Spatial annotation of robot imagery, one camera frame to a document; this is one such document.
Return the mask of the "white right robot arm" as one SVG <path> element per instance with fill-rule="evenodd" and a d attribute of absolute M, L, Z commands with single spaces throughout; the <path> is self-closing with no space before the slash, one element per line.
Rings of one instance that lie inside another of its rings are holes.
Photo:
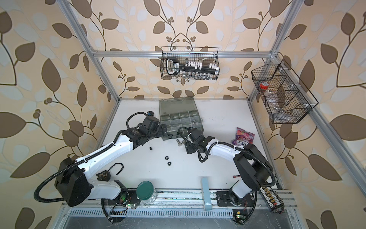
<path fill-rule="evenodd" d="M 231 204 L 242 205 L 245 196 L 250 193 L 256 199 L 260 188 L 276 184 L 273 167 L 255 145 L 235 146 L 212 136 L 205 137 L 200 130 L 193 127 L 180 127 L 178 133 L 185 142 L 186 152 L 197 153 L 199 162 L 206 162 L 209 156 L 219 156 L 234 163 L 240 179 L 227 193 Z"/>

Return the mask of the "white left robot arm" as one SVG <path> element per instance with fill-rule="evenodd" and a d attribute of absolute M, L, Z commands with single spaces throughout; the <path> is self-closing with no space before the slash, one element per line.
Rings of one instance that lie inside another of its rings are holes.
<path fill-rule="evenodd" d="M 33 197 L 41 203 L 65 201 L 74 207 L 86 200 L 118 199 L 125 186 L 119 180 L 97 179 L 102 169 L 118 157 L 129 153 L 155 138 L 167 136 L 167 128 L 154 116 L 145 114 L 145 119 L 136 127 L 120 130 L 114 140 L 102 148 L 76 160 L 67 158 L 60 163 L 59 170 L 43 181 Z M 54 186 L 61 198 L 43 198 L 40 192 L 46 184 L 55 181 Z"/>

